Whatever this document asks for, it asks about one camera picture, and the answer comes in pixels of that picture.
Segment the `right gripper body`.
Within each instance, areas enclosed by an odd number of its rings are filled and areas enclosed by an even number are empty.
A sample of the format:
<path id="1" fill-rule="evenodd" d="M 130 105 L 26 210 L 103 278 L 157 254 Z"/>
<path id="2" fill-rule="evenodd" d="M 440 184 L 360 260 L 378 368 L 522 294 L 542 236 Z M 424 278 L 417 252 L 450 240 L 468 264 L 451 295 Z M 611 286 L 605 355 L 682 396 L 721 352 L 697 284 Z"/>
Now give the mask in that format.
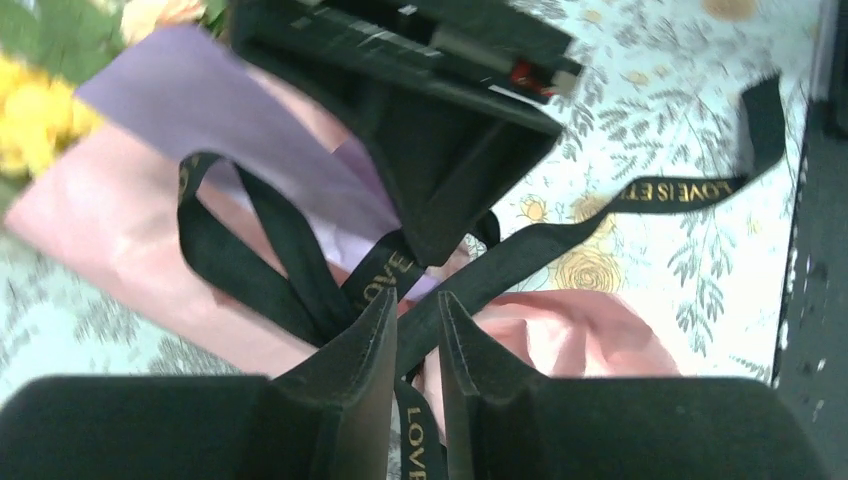
<path id="1" fill-rule="evenodd" d="M 444 103 L 540 132 L 582 73 L 572 37 L 506 1 L 232 1 L 233 50 L 350 126 L 367 98 Z"/>

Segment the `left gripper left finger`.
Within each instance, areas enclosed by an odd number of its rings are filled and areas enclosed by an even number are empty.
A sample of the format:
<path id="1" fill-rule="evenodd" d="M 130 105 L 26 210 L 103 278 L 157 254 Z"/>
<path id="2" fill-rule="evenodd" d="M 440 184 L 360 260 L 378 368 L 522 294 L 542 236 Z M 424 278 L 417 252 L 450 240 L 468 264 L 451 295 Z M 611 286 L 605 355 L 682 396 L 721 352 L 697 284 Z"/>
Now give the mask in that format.
<path id="1" fill-rule="evenodd" d="M 50 376 L 1 412 L 5 479 L 383 479 L 396 353 L 387 290 L 284 375 Z"/>

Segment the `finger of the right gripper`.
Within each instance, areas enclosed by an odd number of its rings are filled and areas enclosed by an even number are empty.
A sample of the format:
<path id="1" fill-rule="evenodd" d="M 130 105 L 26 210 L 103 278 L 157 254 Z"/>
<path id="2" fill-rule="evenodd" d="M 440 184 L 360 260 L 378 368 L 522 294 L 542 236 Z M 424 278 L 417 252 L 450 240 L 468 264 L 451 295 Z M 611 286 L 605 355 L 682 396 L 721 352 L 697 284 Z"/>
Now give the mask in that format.
<path id="1" fill-rule="evenodd" d="M 537 108 L 451 81 L 364 75 L 317 100 L 362 142 L 415 258 L 444 263 L 465 234 L 551 150 L 561 126 Z"/>

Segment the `yellow flower stem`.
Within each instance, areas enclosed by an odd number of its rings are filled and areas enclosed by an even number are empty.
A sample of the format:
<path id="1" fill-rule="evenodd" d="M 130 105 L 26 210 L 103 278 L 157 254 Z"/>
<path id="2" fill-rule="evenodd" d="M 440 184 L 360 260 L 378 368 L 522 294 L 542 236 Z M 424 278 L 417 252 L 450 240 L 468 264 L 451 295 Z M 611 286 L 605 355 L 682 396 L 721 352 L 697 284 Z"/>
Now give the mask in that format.
<path id="1" fill-rule="evenodd" d="M 91 134 L 101 117 L 74 96 L 61 76 L 1 56 L 1 174 L 34 178 L 68 147 Z"/>

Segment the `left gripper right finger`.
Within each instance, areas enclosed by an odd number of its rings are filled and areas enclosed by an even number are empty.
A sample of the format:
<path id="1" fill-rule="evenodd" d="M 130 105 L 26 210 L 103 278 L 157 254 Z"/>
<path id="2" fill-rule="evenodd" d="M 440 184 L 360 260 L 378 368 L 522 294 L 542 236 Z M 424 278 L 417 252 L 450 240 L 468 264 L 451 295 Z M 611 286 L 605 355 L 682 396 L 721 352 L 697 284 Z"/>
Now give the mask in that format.
<path id="1" fill-rule="evenodd" d="M 775 391 L 740 378 L 549 378 L 439 299 L 453 479 L 825 479 Z"/>

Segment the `pink white rose stems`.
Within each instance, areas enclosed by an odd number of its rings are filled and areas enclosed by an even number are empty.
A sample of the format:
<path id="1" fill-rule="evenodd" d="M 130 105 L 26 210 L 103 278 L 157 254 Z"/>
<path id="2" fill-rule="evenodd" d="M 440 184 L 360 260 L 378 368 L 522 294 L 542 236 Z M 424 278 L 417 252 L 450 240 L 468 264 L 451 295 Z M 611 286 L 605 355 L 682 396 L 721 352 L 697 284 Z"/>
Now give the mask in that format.
<path id="1" fill-rule="evenodd" d="M 226 1 L 3 1 L 1 85 L 58 78 L 77 86 L 170 23 L 223 28 Z"/>

